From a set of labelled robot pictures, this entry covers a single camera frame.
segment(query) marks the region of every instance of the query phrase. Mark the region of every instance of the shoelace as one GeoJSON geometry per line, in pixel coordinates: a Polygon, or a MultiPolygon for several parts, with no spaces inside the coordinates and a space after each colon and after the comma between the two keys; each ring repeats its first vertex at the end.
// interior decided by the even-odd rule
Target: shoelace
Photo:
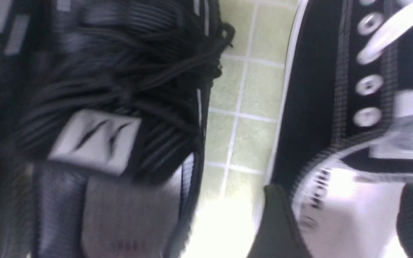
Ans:
{"type": "Polygon", "coordinates": [[[413,26],[413,2],[403,7],[388,19],[371,37],[362,49],[357,61],[360,64],[368,64],[379,58],[383,49],[396,41],[413,26]]]}
{"type": "MultiPolygon", "coordinates": [[[[182,16],[181,7],[176,8],[178,15],[182,16]]],[[[184,21],[180,18],[177,28],[172,31],[156,32],[139,37],[114,28],[80,27],[77,32],[114,40],[138,49],[148,56],[163,59],[163,53],[148,43],[179,37],[186,30],[184,21]]],[[[98,75],[61,80],[69,68],[80,64],[85,57],[84,53],[68,55],[50,73],[47,81],[51,83],[43,86],[36,93],[31,101],[29,112],[21,119],[18,133],[21,149],[27,152],[35,150],[35,147],[43,142],[48,134],[65,122],[65,118],[84,108],[98,108],[136,116],[141,113],[151,114],[164,122],[152,129],[153,134],[159,132],[161,136],[158,138],[159,141],[155,139],[150,146],[145,147],[146,152],[150,154],[143,160],[141,168],[156,169],[161,152],[169,152],[168,149],[174,151],[181,145],[186,145],[187,142],[191,143],[193,138],[203,138],[203,132],[199,128],[198,113],[191,111],[192,103],[177,90],[202,90],[211,85],[208,83],[180,85],[179,76],[185,73],[200,74],[211,81],[219,77],[221,75],[220,54],[231,45],[235,30],[230,24],[223,23],[217,34],[209,37],[203,34],[195,35],[202,33],[201,30],[190,33],[206,42],[207,48],[202,53],[175,62],[164,60],[165,62],[161,63],[129,64],[124,69],[109,69],[98,75]],[[143,76],[143,78],[134,82],[131,80],[132,76],[143,76]],[[177,87],[166,87],[167,84],[175,84],[177,87]],[[144,95],[150,95],[150,98],[140,97],[144,95]],[[187,115],[180,114],[180,109],[187,115]],[[174,137],[168,137],[175,130],[180,130],[183,135],[176,134],[174,137]],[[162,139],[167,138],[170,142],[161,143],[162,139]]],[[[103,49],[101,54],[106,54],[107,51],[110,49],[103,49]]]]}

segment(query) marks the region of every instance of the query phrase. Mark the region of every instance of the black canvas shoe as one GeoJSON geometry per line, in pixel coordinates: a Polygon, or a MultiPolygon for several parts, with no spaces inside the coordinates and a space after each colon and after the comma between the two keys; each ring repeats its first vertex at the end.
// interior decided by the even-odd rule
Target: black canvas shoe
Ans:
{"type": "Polygon", "coordinates": [[[30,176],[9,135],[20,116],[32,52],[41,40],[39,1],[0,0],[0,258],[25,258],[30,247],[30,176]]]}
{"type": "Polygon", "coordinates": [[[271,183],[311,255],[404,255],[392,243],[413,182],[413,2],[301,1],[285,75],[271,183]]]}
{"type": "Polygon", "coordinates": [[[34,161],[32,256],[178,257],[234,28],[216,0],[57,0],[51,13],[53,65],[17,140],[34,161]]]}

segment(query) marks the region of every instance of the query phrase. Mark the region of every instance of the black shoelace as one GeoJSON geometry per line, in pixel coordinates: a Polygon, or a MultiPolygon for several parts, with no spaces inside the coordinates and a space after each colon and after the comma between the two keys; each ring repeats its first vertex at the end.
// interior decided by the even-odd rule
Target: black shoelace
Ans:
{"type": "MultiPolygon", "coordinates": [[[[183,16],[181,7],[175,9],[179,16],[183,16]]],[[[119,28],[110,27],[82,26],[77,29],[77,32],[83,35],[119,42],[138,49],[149,57],[159,59],[164,59],[164,53],[149,43],[173,39],[186,31],[189,30],[182,18],[178,19],[177,28],[171,31],[141,36],[134,36],[119,28]]],[[[174,152],[177,147],[192,142],[192,138],[201,138],[203,141],[198,112],[192,111],[192,100],[186,98],[185,94],[180,94],[178,90],[192,92],[193,89],[203,90],[210,85],[207,83],[186,85],[179,77],[185,74],[200,75],[208,77],[211,81],[219,77],[220,54],[231,45],[235,30],[230,24],[224,23],[220,25],[215,35],[199,36],[200,31],[189,31],[189,33],[206,42],[203,53],[176,61],[166,58],[160,63],[129,64],[124,69],[107,69],[95,75],[75,78],[65,74],[72,67],[81,64],[81,60],[85,60],[88,54],[97,53],[84,51],[68,54],[50,72],[47,78],[47,82],[50,83],[36,93],[32,98],[29,111],[21,119],[21,127],[18,131],[21,149],[28,153],[36,153],[39,145],[45,144],[48,135],[57,134],[58,128],[61,128],[75,111],[85,108],[132,116],[149,114],[162,121],[154,123],[151,128],[149,134],[157,137],[144,147],[146,156],[141,161],[139,167],[141,170],[157,170],[166,158],[163,157],[158,163],[162,152],[174,152]],[[141,79],[135,82],[132,80],[135,76],[141,79]],[[181,115],[179,110],[185,111],[188,115],[181,115]]],[[[100,54],[106,54],[107,51],[110,49],[105,48],[100,54]]]]}

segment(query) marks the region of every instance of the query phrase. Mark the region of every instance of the metal eyelet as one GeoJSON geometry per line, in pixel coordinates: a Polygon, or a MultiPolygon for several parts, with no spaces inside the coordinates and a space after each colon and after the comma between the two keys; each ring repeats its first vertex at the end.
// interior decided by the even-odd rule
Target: metal eyelet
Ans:
{"type": "Polygon", "coordinates": [[[372,5],[375,3],[375,0],[359,0],[359,3],[363,6],[372,5]]]}
{"type": "Polygon", "coordinates": [[[374,32],[383,23],[383,15],[381,13],[371,13],[366,15],[358,24],[358,33],[368,35],[374,32]]]}
{"type": "Polygon", "coordinates": [[[367,107],[356,112],[353,117],[353,121],[357,126],[369,127],[379,122],[381,118],[382,111],[380,111],[380,109],[376,107],[367,107]]]}
{"type": "Polygon", "coordinates": [[[362,78],[356,84],[356,92],[359,95],[366,96],[375,93],[383,85],[383,78],[380,75],[369,75],[362,78]]]}

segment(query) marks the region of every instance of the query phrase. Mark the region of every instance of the shoe upper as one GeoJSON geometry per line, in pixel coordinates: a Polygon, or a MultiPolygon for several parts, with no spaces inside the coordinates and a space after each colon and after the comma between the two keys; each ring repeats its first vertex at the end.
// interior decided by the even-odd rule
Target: shoe upper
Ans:
{"type": "Polygon", "coordinates": [[[31,243],[31,180],[10,135],[42,36],[36,1],[0,1],[0,258],[25,258],[31,243]]]}
{"type": "Polygon", "coordinates": [[[397,255],[386,246],[413,182],[413,26],[375,59],[359,54],[403,9],[392,0],[298,6],[271,182],[292,192],[315,258],[397,255]]]}
{"type": "Polygon", "coordinates": [[[33,256],[178,257],[200,191],[210,88],[233,27],[214,0],[58,0],[50,9],[51,65],[33,82],[16,140],[35,163],[33,256]],[[99,239],[113,228],[120,233],[99,239]]]}

